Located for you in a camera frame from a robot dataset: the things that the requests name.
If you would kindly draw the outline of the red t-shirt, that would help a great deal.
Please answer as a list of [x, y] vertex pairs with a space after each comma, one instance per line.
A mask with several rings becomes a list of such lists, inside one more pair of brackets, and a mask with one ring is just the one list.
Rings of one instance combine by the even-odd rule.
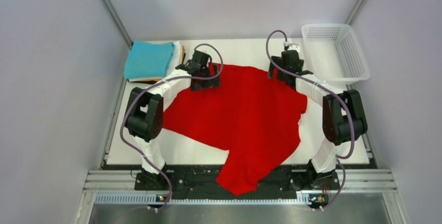
[[181, 91], [165, 110], [163, 126], [227, 150], [216, 181], [238, 196], [256, 190], [295, 152], [308, 99], [254, 67], [225, 65], [219, 78], [216, 88]]

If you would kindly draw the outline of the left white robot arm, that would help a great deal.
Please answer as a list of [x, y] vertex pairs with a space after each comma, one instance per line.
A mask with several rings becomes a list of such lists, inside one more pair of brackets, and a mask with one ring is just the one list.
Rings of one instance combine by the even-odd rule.
[[209, 54], [194, 50], [190, 60], [176, 66], [159, 82], [131, 90], [120, 137], [141, 156], [142, 169], [137, 179], [148, 189], [171, 190], [171, 181], [164, 171], [166, 162], [156, 141], [163, 128], [165, 104], [171, 104], [186, 89], [219, 87], [223, 69], [223, 62], [215, 64]]

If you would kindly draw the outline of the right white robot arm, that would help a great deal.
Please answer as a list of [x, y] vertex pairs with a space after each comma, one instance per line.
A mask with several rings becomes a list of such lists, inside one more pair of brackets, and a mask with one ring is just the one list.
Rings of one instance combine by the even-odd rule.
[[352, 155], [355, 141], [367, 132], [368, 124], [360, 93], [321, 82], [303, 68], [304, 60], [299, 57], [298, 48], [297, 44], [285, 42], [280, 56], [270, 56], [268, 77], [277, 69], [279, 80], [322, 108], [324, 140], [309, 160], [306, 172], [290, 181], [295, 190], [322, 189], [338, 182], [336, 166]]

